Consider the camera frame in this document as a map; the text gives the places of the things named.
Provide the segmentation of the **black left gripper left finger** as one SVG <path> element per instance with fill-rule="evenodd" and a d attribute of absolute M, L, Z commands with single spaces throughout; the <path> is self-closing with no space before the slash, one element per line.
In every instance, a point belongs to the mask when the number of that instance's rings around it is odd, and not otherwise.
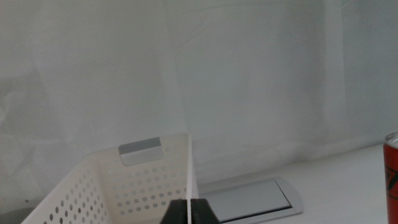
<path fill-rule="evenodd" d="M 187 224 L 188 206 L 185 199 L 171 200 L 160 224 Z"/>

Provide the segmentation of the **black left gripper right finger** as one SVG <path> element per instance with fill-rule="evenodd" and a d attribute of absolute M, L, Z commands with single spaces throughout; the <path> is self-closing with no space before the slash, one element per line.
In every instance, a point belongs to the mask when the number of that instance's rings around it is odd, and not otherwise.
<path fill-rule="evenodd" d="M 192 224 L 221 224 L 206 199 L 193 198 L 190 205 Z"/>

